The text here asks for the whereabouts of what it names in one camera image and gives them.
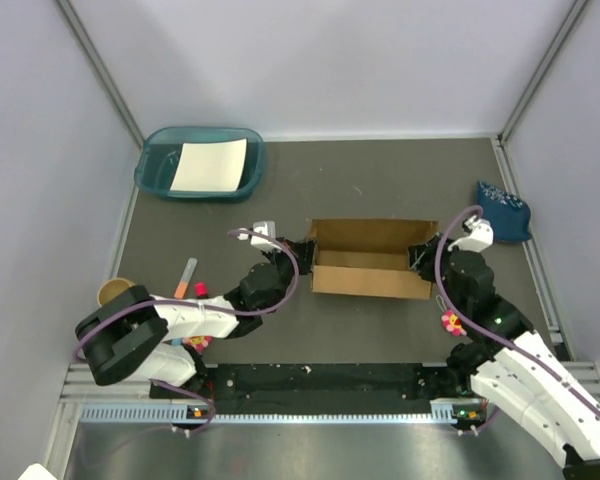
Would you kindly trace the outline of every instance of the cable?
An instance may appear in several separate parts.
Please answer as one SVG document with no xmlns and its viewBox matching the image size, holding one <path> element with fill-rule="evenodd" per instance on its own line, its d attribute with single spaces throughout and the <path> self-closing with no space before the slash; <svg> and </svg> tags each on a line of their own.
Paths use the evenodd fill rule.
<svg viewBox="0 0 600 480">
<path fill-rule="evenodd" d="M 198 435 L 200 432 L 203 432 L 204 430 L 209 428 L 209 426 L 211 425 L 211 422 L 213 421 L 213 419 L 216 416 L 216 407 L 213 404 L 213 402 L 209 401 L 209 399 L 203 397 L 202 395 L 198 395 L 197 393 L 190 392 L 190 391 L 184 390 L 182 388 L 174 387 L 173 385 L 169 385 L 168 383 L 162 382 L 160 380 L 152 380 L 152 382 L 159 387 L 166 388 L 167 390 L 171 390 L 176 393 L 180 393 L 181 395 L 187 395 L 195 400 L 200 400 L 201 402 L 203 402 L 205 405 L 207 405 L 209 407 L 209 415 L 207 417 L 207 421 L 205 423 L 203 423 L 202 425 L 200 425 L 195 430 L 189 430 L 189 432 L 190 432 L 189 436 L 190 435 Z M 173 431 L 174 428 L 176 428 L 176 427 L 172 427 L 170 425 L 158 425 L 155 427 L 145 428 L 144 430 L 141 430 L 140 432 L 138 432 L 134 435 L 131 435 L 126 440 L 123 440 L 122 442 L 120 442 L 118 445 L 113 447 L 109 452 L 107 452 L 107 454 L 104 457 L 102 457 L 100 460 L 98 460 L 97 462 L 91 462 L 87 459 L 87 452 L 86 452 L 86 443 L 87 442 L 86 442 L 86 439 L 84 439 L 83 436 L 81 436 L 80 437 L 80 446 L 79 446 L 80 459 L 82 460 L 82 464 L 85 466 L 85 468 L 87 468 L 89 470 L 93 470 L 93 469 L 100 467 L 102 464 L 106 463 L 111 457 L 113 457 L 116 453 L 118 453 L 124 447 L 126 447 L 130 443 L 136 441 L 138 438 L 146 435 L 147 433 L 153 433 L 153 432 L 158 432 L 158 431 L 162 431 L 162 430 L 172 430 Z"/>
<path fill-rule="evenodd" d="M 442 273 L 441 273 L 442 251 L 445 248 L 447 239 L 449 238 L 449 235 L 451 235 L 451 232 L 453 231 L 453 229 L 462 220 L 464 220 L 467 217 L 470 217 L 471 215 L 477 215 L 480 218 L 480 217 L 482 217 L 482 213 L 483 213 L 482 207 L 479 205 L 474 205 L 472 207 L 465 208 L 462 212 L 460 212 L 460 214 L 456 218 L 453 219 L 453 221 L 449 224 L 447 229 L 442 234 L 442 237 L 440 238 L 440 241 L 438 242 L 438 248 L 436 249 L 436 257 L 435 257 L 435 264 L 434 264 L 434 273 L 436 276 L 436 284 L 438 285 L 438 290 L 440 290 L 440 295 L 442 295 L 442 298 L 445 301 L 445 303 L 447 304 L 447 306 L 458 316 L 458 318 L 460 318 L 460 320 L 462 320 L 462 323 L 464 325 L 467 325 L 470 328 L 473 328 L 476 332 L 480 333 L 481 335 L 484 335 L 487 338 L 490 338 L 494 342 L 497 342 L 500 345 L 503 345 L 503 346 L 519 353 L 526 359 L 528 359 L 528 360 L 532 361 L 533 363 L 535 363 L 536 365 L 538 365 L 549 375 L 551 375 L 551 377 L 556 382 L 561 382 L 562 377 L 560 376 L 560 374 L 558 374 L 555 370 L 553 370 L 549 365 L 544 363 L 542 360 L 536 358 L 534 355 L 527 352 L 526 350 L 520 348 L 512 341 L 510 341 L 506 338 L 500 337 L 499 335 L 496 335 L 493 332 L 490 332 L 486 328 L 478 325 L 477 323 L 475 323 L 474 321 L 469 319 L 460 310 L 458 310 L 458 308 L 453 304 L 453 302 L 449 298 L 449 295 L 447 295 L 447 291 L 445 290 L 444 285 L 442 283 Z M 584 405 L 589 411 L 591 411 L 596 417 L 598 417 L 600 419 L 600 410 L 598 410 L 595 405 L 593 405 L 591 402 L 589 402 L 574 387 L 569 387 L 569 388 L 567 388 L 567 390 L 569 391 L 569 393 L 571 393 L 571 395 L 573 395 L 575 398 L 577 398 L 580 401 L 580 403 L 582 403 L 582 405 Z"/>
<path fill-rule="evenodd" d="M 255 316 L 265 315 L 267 313 L 274 312 L 278 308 L 282 307 L 285 303 L 287 303 L 296 291 L 296 288 L 298 286 L 298 279 L 300 277 L 300 267 L 298 266 L 298 261 L 296 260 L 293 252 L 285 244 L 283 244 L 282 242 L 279 242 L 275 238 L 269 237 L 268 235 L 264 235 L 262 233 L 254 232 L 254 231 L 248 230 L 248 229 L 231 230 L 229 232 L 229 235 L 233 236 L 233 237 L 237 237 L 241 233 L 247 233 L 247 234 L 253 235 L 255 237 L 263 238 L 263 239 L 271 242 L 276 247 L 278 247 L 283 253 L 285 253 L 289 257 L 289 259 L 291 260 L 291 264 L 293 266 L 294 275 L 293 275 L 291 284 L 289 285 L 289 288 L 287 290 L 287 294 L 284 296 L 284 298 L 282 300 L 280 300 L 275 305 L 273 305 L 271 307 L 267 307 L 262 310 L 243 312 L 243 311 L 239 311 L 239 310 L 232 310 L 229 308 L 218 307 L 215 305 L 205 305 L 205 309 L 213 310 L 213 311 L 221 312 L 221 313 L 228 313 L 230 315 L 242 315 L 242 316 L 246 316 L 246 317 L 255 317 Z M 78 341 L 78 345 L 76 346 L 76 348 L 73 351 L 74 358 L 80 362 L 84 362 L 84 359 L 80 357 L 79 352 L 80 352 L 80 350 L 82 350 L 82 347 L 89 340 L 91 340 L 94 336 L 96 336 L 102 330 L 107 328 L 113 322 L 126 317 L 127 315 L 129 315 L 130 313 L 132 313 L 136 310 L 139 310 L 141 308 L 150 307 L 150 306 L 155 306 L 155 305 L 175 305 L 175 306 L 195 307 L 195 306 L 198 306 L 199 304 L 194 301 L 175 300 L 175 299 L 174 300 L 148 300 L 146 302 L 141 302 L 136 305 L 133 305 L 129 308 L 125 308 L 125 309 L 121 310 L 120 312 L 116 313 L 115 315 L 112 315 L 111 317 L 109 317 L 106 320 L 104 320 L 103 322 L 101 322 L 96 328 L 94 328 L 89 333 L 87 333 L 84 337 L 82 337 Z M 197 435 L 200 432 L 203 432 L 204 430 L 208 429 L 211 426 L 211 422 L 213 421 L 213 419 L 216 416 L 216 408 L 215 408 L 215 405 L 213 404 L 213 402 L 209 401 L 208 399 L 204 398 L 201 395 L 198 395 L 197 393 L 190 392 L 188 390 L 185 390 L 183 388 L 179 388 L 179 387 L 176 387 L 173 385 L 169 385 L 166 382 L 163 382 L 160 380 L 151 380 L 151 381 L 159 387 L 166 388 L 167 390 L 171 390 L 171 391 L 179 393 L 181 395 L 186 395 L 186 396 L 191 397 L 196 400 L 200 400 L 209 407 L 210 413 L 207 417 L 207 421 L 205 423 L 203 423 L 202 425 L 200 425 L 195 430 L 191 430 L 192 434 Z M 129 438 L 127 438 L 126 440 L 121 442 L 119 445 L 116 445 L 110 452 L 108 452 L 103 458 L 101 458 L 97 462 L 89 462 L 89 460 L 87 459 L 87 456 L 86 456 L 85 442 L 83 441 L 82 444 L 80 445 L 80 456 L 82 459 L 82 463 L 88 469 L 95 469 L 95 468 L 99 467 L 100 465 L 102 465 L 103 463 L 105 463 L 113 455 L 118 453 L 121 449 L 123 449 L 129 443 L 135 441 L 139 437 L 141 437 L 147 433 L 156 432 L 156 431 L 160 431 L 160 430 L 167 430 L 167 429 L 171 430 L 172 428 L 173 427 L 171 427 L 171 426 L 160 425 L 157 427 L 150 427 L 150 428 L 144 429 L 144 430 L 136 433 L 135 435 L 130 436 Z"/>
<path fill-rule="evenodd" d="M 264 235 L 259 232 L 254 232 L 252 230 L 240 228 L 240 229 L 236 229 L 236 230 L 231 230 L 229 232 L 229 235 L 232 237 L 237 237 L 238 235 L 240 235 L 242 233 L 247 233 L 249 235 L 253 235 L 254 237 L 263 238 L 263 239 L 271 242 L 273 245 L 278 247 L 283 253 L 285 253 L 289 257 L 289 259 L 291 260 L 291 264 L 293 265 L 294 275 L 293 275 L 293 279 L 291 280 L 291 285 L 289 285 L 289 289 L 287 290 L 287 294 L 284 296 L 284 298 L 282 300 L 280 300 L 275 305 L 264 308 L 262 310 L 243 312 L 240 310 L 233 310 L 230 308 L 224 308 L 224 307 L 218 307 L 216 305 L 206 305 L 206 304 L 204 305 L 205 310 L 211 310 L 211 311 L 220 312 L 220 313 L 228 313 L 229 315 L 240 315 L 243 317 L 257 317 L 257 316 L 265 315 L 267 313 L 271 313 L 271 312 L 278 310 L 280 307 L 282 307 L 285 303 L 287 303 L 289 301 L 289 299 L 293 296 L 293 294 L 296 291 L 296 288 L 298 286 L 298 278 L 300 277 L 300 267 L 298 266 L 298 261 L 296 260 L 296 257 L 293 254 L 293 252 L 284 243 L 279 242 L 275 238 L 269 237 L 268 235 Z M 200 304 L 196 301 L 191 301 L 191 300 L 176 300 L 176 299 L 147 300 L 145 302 L 140 302 L 131 307 L 120 310 L 115 315 L 112 315 L 111 317 L 107 318 L 103 322 L 100 322 L 100 324 L 96 328 L 89 331 L 84 337 L 82 337 L 78 341 L 78 345 L 73 350 L 73 358 L 75 358 L 77 361 L 84 361 L 84 358 L 80 357 L 80 355 L 79 355 L 80 350 L 82 350 L 82 347 L 84 347 L 87 342 L 89 342 L 93 337 L 95 337 L 98 333 L 100 333 L 102 330 L 107 328 L 113 322 L 116 322 L 116 321 L 126 317 L 130 313 L 135 312 L 136 310 L 140 310 L 140 309 L 146 308 L 146 307 L 153 307 L 153 306 L 157 306 L 157 305 L 173 305 L 173 306 L 177 306 L 177 307 L 197 307 Z"/>
<path fill-rule="evenodd" d="M 449 310 L 441 295 L 436 295 L 436 303 L 438 304 L 438 308 L 442 313 L 445 313 L 447 310 Z"/>
</svg>

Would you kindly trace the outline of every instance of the open cardboard box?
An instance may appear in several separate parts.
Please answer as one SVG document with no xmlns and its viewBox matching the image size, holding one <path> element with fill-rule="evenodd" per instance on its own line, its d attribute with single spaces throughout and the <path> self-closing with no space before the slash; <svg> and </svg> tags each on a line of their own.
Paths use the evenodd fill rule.
<svg viewBox="0 0 600 480">
<path fill-rule="evenodd" d="M 314 220 L 311 289 L 370 297 L 428 299 L 433 284 L 409 271 L 411 245 L 425 243 L 438 222 L 402 219 Z"/>
</svg>

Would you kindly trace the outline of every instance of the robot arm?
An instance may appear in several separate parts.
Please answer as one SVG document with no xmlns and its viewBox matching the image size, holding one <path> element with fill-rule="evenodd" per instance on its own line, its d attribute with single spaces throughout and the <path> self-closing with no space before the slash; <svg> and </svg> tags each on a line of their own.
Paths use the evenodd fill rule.
<svg viewBox="0 0 600 480">
<path fill-rule="evenodd" d="M 533 325 L 496 293 L 493 271 L 479 252 L 493 240 L 485 220 L 464 223 L 467 237 L 444 245 L 441 273 L 456 308 L 482 329 L 511 342 L 509 348 L 470 326 L 473 340 L 456 346 L 447 366 L 453 378 L 488 399 L 531 434 L 568 479 L 600 479 L 600 404 L 547 348 Z M 440 241 L 420 249 L 416 270 L 433 273 Z"/>
<path fill-rule="evenodd" d="M 82 351 L 96 384 L 111 385 L 133 375 L 198 391 L 206 371 L 200 355 L 189 346 L 164 342 L 191 336 L 245 336 L 262 325 L 261 316 L 251 312 L 277 305 L 294 278 L 289 256 L 262 239 L 275 238 L 273 222 L 258 222 L 253 232 L 239 238 L 250 240 L 269 262 L 254 265 L 239 286 L 225 295 L 174 301 L 134 286 L 80 322 L 76 336 L 84 343 Z M 309 273 L 314 243 L 278 242 L 294 256 L 300 275 Z M 117 321 L 103 328 L 116 316 Z M 96 328 L 101 331 L 92 336 Z"/>
</svg>

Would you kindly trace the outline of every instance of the white wall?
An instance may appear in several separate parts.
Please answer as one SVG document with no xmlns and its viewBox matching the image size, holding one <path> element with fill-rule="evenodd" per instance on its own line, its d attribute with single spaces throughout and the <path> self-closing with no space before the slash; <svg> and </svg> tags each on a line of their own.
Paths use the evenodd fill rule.
<svg viewBox="0 0 600 480">
<path fill-rule="evenodd" d="M 42 460 L 138 153 L 49 0 L 0 1 L 0 479 Z"/>
<path fill-rule="evenodd" d="M 572 0 L 73 0 L 144 134 L 498 132 Z"/>
<path fill-rule="evenodd" d="M 509 148 L 571 345 L 600 371 L 600 0 Z"/>
</svg>

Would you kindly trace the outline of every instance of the gray floor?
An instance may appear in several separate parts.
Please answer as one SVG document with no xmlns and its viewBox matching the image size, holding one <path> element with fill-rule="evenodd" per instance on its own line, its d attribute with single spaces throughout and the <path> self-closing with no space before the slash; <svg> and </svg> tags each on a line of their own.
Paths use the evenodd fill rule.
<svg viewBox="0 0 600 480">
<path fill-rule="evenodd" d="M 478 179 L 502 186 L 488 139 L 273 143 L 266 178 L 245 203 L 179 203 L 140 194 L 120 275 L 172 296 L 189 257 L 212 295 L 235 287 L 259 253 L 229 229 L 275 220 L 303 238 L 312 218 L 439 220 L 445 226 L 475 198 Z M 524 252 L 486 253 L 499 292 L 549 338 Z M 434 301 L 314 294 L 304 278 L 290 305 L 236 340 L 217 340 L 209 362 L 439 362 L 457 340 Z"/>
</svg>

